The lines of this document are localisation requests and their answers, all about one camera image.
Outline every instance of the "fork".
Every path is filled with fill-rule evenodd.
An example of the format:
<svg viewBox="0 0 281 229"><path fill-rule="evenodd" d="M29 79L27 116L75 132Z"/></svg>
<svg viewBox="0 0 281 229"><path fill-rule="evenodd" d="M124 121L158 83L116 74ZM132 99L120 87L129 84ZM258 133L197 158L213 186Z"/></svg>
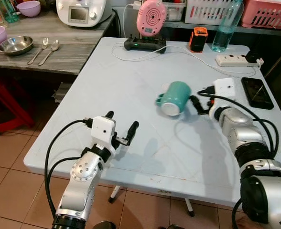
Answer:
<svg viewBox="0 0 281 229"><path fill-rule="evenodd" d="M27 64L32 64L34 62L34 60L36 59L36 57L47 47L48 47L48 37L44 37L40 50L36 53L36 55L31 60L29 60L27 62Z"/></svg>

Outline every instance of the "cord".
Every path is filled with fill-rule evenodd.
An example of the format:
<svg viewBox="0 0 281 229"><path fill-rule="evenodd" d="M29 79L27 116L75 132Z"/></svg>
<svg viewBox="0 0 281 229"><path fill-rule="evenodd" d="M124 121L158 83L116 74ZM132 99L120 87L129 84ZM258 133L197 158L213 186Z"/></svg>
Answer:
<svg viewBox="0 0 281 229"><path fill-rule="evenodd" d="M49 183L48 183L48 160L49 160L49 155L50 155L50 150L54 144L54 142L56 141L56 139L61 135L61 133L63 133L68 127L70 127L73 124L76 123L85 123L86 124L87 120L75 120L69 124L67 124L66 126L64 126L57 134L56 136L53 138L53 140L50 142L48 149L47 149L47 153L46 153L46 159L45 159L45 167L44 167L44 183L45 183L45 191L46 191L46 196L47 196L47 200L48 200L48 204L51 210L51 213L53 215L53 217L55 217L55 207L50 195L50 189L49 189Z"/></svg>
<svg viewBox="0 0 281 229"><path fill-rule="evenodd" d="M211 94L205 94L205 89L202 90L202 91L199 91L197 92L198 95L201 95L201 96L204 96L204 97L209 97L209 98L216 98L216 99L223 99L223 100L226 100L230 103L233 103L235 104L236 106L239 106L240 108L244 109L245 111L247 111L249 114L251 114L253 117L255 117L256 119L258 119L258 122L261 124L261 126L264 128L264 130L266 131L267 133L267 136L268 136L268 139L269 139L269 144L270 144L270 152L272 153L272 156L275 156L276 155L276 152L274 152L274 148L273 148L273 141L272 141L272 137L271 137L271 133L269 131L269 129L267 128L267 126L264 124L264 122L255 114L253 113L250 109L248 109L247 107L245 107L244 105L232 100L232 99L229 99L229 98L226 98L226 97L223 97L223 96L219 96L219 95L211 95Z"/></svg>
<svg viewBox="0 0 281 229"><path fill-rule="evenodd" d="M115 10L115 9L112 9L112 10L115 12L115 15L116 15L117 20L118 20L118 25L119 25L119 37L121 37L121 24L120 24L119 15L118 15L117 10Z"/></svg>
<svg viewBox="0 0 281 229"><path fill-rule="evenodd" d="M276 153L278 152L278 149L279 149L279 142L280 142L280 136L279 136L279 132L278 132L278 129L276 128L275 124L267 119L261 119L262 122L265 122L265 123L269 123L273 129L274 129L274 132L275 132L275 147L274 147L274 155L273 157L275 157Z"/></svg>
<svg viewBox="0 0 281 229"><path fill-rule="evenodd" d="M145 58L145 57L147 57L147 56L149 56L149 55L151 55L151 54L153 54L153 53L156 53L156 52L158 52L158 51L160 51L160 50L162 50L162 49L164 49L164 48L166 48L166 47L174 47L174 48L178 48L178 49L184 50L184 52L181 52L181 53L191 55L191 56L195 57L196 59L198 59L199 61L201 61L202 63L204 63L205 65L207 65L208 67L211 67L211 68L213 68L213 69L215 69L215 70L217 70L217 71L219 70L219 71L226 72L226 73L251 74L251 73L255 73L255 72L259 71L260 68L261 68L261 64L260 64L260 62L259 62L259 59L257 59L256 62L259 64L259 68L256 69L256 70L254 70L254 71L252 71L252 72L249 72L249 73L239 73L239 72L233 72L233 71L223 70L223 69L221 69L221 68L218 68L218 67L212 66L212 65L210 65L210 64L207 64L204 60L202 60L202 59L200 59L199 57L195 56L193 53L191 53L191 52L188 51L187 49L182 48L182 47L178 47L178 46L173 46L173 45L165 45L165 46L161 47L160 49L155 50L155 51L152 51L152 52L150 52L150 53L148 53L148 54L146 54L146 55L144 55L144 56L142 56L142 57L132 58L132 59L124 59L124 58L120 58L119 56L117 56L117 55L114 54L113 51L114 51L114 46L115 46L116 44L123 44L123 43L120 43L120 42L115 43L115 44L113 45L113 47L112 47L111 54L112 54L113 56L115 56L116 58L122 60L122 61L135 61L135 60L143 59L143 58Z"/></svg>
<svg viewBox="0 0 281 229"><path fill-rule="evenodd" d="M122 30L123 30L123 35L125 38L126 37L126 31L125 31L125 14L126 14L126 9L128 6L133 6L133 4L128 4L125 6L125 9L123 10L123 16L122 16Z"/></svg>
<svg viewBox="0 0 281 229"><path fill-rule="evenodd" d="M47 177L47 185L48 185L48 189L50 188L50 179L51 179L51 175L52 175L52 173L53 173L53 171L54 171L54 169L55 169L55 167L57 167L58 166L58 164L60 164L60 163L62 163L62 162L64 162L64 161L69 161L69 160L78 160L78 159L80 159L81 157L79 156L79 157L67 157L67 158L63 158L63 159L61 159L61 160L59 160L59 161L57 161L52 167L51 167L51 169L49 170L49 173L48 173L48 177ZM52 201L52 198L51 198L51 196L50 196L50 203L52 204L52 206L53 206L53 209L55 209L55 207L54 207L54 203L53 203L53 201Z"/></svg>
<svg viewBox="0 0 281 229"><path fill-rule="evenodd" d="M240 206L240 204L242 203L241 198L237 201L237 203L235 204L235 206L233 207L233 211L232 211L232 224L233 224L233 229L239 229L237 224L236 224L236 212L238 207Z"/></svg>

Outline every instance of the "teal mug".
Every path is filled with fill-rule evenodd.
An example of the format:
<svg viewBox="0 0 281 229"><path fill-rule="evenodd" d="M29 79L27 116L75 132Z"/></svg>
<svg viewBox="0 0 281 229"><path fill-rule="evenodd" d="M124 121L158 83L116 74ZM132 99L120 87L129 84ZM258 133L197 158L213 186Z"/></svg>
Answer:
<svg viewBox="0 0 281 229"><path fill-rule="evenodd" d="M179 115L192 93L190 87L181 81L172 82L164 94L160 94L155 103L170 116Z"/></svg>

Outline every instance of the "black controller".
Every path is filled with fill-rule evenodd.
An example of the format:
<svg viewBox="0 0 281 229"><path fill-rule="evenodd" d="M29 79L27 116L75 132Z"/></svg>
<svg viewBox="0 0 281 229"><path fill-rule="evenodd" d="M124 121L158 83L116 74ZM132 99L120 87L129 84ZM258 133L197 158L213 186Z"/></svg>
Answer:
<svg viewBox="0 0 281 229"><path fill-rule="evenodd" d="M166 40L164 39L156 39L156 40L149 40L149 39L138 39L138 38L128 38L124 42L124 47L126 50L136 49L142 51L155 51L162 47L166 46ZM166 51L166 47L159 50L160 54L163 54Z"/></svg>

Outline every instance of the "display screen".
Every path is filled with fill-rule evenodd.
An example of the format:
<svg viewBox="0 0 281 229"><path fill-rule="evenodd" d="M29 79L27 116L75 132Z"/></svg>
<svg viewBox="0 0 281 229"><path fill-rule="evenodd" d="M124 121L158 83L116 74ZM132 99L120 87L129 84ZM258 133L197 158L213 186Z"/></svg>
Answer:
<svg viewBox="0 0 281 229"><path fill-rule="evenodd" d="M71 9L70 10L70 18L74 20L86 20L86 16L88 15L88 8L79 8L79 9Z"/></svg>
<svg viewBox="0 0 281 229"><path fill-rule="evenodd" d="M270 103L270 97L261 80L248 79L247 91L252 101L261 103Z"/></svg>

